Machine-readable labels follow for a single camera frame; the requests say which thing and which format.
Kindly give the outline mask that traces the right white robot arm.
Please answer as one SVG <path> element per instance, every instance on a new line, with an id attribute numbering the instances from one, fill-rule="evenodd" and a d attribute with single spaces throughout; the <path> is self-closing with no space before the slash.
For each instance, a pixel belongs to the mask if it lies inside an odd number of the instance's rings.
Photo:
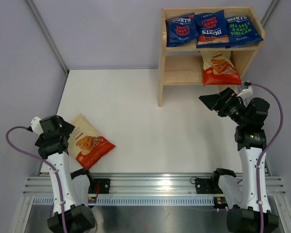
<path id="1" fill-rule="evenodd" d="M 231 88 L 199 99 L 220 117 L 229 117 L 236 124 L 235 142 L 242 164 L 242 179 L 232 170 L 217 168 L 209 179 L 196 179 L 195 184 L 222 192 L 227 202 L 226 224 L 231 233 L 272 233 L 279 226 L 279 217 L 272 214 L 265 180 L 265 155 L 268 143 L 264 121 L 269 103 L 253 98 L 244 105 L 242 97 Z"/>

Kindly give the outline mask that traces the cream orange cassava chips bag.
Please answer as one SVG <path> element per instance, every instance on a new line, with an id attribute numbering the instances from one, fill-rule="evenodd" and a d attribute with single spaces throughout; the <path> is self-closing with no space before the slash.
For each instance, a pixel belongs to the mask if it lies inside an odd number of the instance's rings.
<path id="1" fill-rule="evenodd" d="M 240 85 L 241 77 L 231 62 L 231 51 L 201 51 L 204 85 Z"/>

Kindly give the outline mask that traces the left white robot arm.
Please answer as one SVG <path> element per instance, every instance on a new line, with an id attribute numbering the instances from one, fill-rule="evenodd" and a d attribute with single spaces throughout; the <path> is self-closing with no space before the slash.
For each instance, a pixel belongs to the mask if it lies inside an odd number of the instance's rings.
<path id="1" fill-rule="evenodd" d="M 49 169 L 53 191 L 53 216 L 47 220 L 53 233 L 85 233 L 96 226 L 88 206 L 88 193 L 95 188 L 89 171 L 69 170 L 68 139 L 75 127 L 60 116 L 31 121 L 33 132 L 39 135 L 35 145 Z"/>

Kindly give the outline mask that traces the blue Burts chilli bag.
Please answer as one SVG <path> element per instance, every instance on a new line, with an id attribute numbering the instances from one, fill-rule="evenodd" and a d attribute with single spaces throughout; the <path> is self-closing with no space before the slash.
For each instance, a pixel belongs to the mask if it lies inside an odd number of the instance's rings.
<path id="1" fill-rule="evenodd" d="M 229 44 L 224 10 L 194 16 L 199 38 L 197 48 L 220 48 Z"/>
<path id="2" fill-rule="evenodd" d="M 178 47 L 199 38 L 194 12 L 166 20 L 168 27 L 167 47 Z"/>

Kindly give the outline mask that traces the blue Burts sea salt bag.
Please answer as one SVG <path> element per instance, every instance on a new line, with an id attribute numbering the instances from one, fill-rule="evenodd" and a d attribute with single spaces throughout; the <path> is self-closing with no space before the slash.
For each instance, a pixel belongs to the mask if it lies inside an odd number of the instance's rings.
<path id="1" fill-rule="evenodd" d="M 227 17 L 226 26 L 229 37 L 229 43 L 226 46 L 227 49 L 263 41 L 263 38 L 252 24 L 249 16 Z"/>

